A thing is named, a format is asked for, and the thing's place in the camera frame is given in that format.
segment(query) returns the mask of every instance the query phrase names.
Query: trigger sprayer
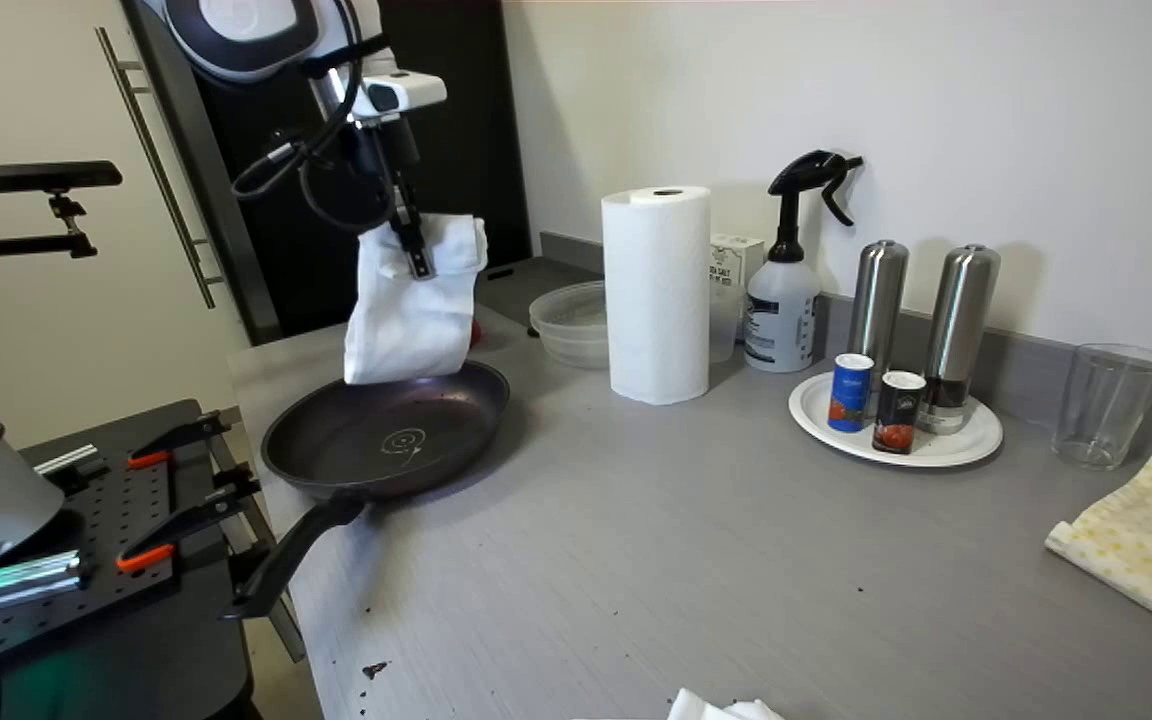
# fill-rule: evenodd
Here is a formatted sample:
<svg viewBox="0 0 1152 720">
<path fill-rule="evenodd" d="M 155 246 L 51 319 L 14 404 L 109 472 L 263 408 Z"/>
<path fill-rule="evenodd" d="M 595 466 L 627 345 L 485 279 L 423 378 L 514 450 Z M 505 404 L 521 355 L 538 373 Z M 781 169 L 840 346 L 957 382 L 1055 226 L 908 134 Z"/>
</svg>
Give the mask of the trigger sprayer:
<svg viewBox="0 0 1152 720">
<path fill-rule="evenodd" d="M 802 191 L 818 191 L 826 207 L 853 226 L 853 214 L 838 205 L 847 171 L 859 169 L 859 155 L 807 151 L 794 159 L 777 181 L 774 194 L 781 194 L 781 226 L 770 259 L 750 279 L 750 310 L 746 310 L 746 358 L 766 373 L 796 373 L 822 358 L 822 279 L 806 262 L 802 243 Z"/>
</svg>

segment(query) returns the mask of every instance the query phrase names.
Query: frying pan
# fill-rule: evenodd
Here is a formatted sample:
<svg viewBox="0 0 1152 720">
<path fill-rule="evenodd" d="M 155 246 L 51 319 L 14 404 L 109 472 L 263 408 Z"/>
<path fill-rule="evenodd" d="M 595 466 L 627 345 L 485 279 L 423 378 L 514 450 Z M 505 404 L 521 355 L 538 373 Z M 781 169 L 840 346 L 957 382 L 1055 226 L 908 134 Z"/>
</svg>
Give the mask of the frying pan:
<svg viewBox="0 0 1152 720">
<path fill-rule="evenodd" d="M 329 382 L 267 428 L 263 466 L 317 504 L 235 589 L 232 618 L 267 617 L 304 550 L 373 504 L 460 480 L 505 425 L 508 378 L 469 358 L 457 374 Z"/>
</svg>

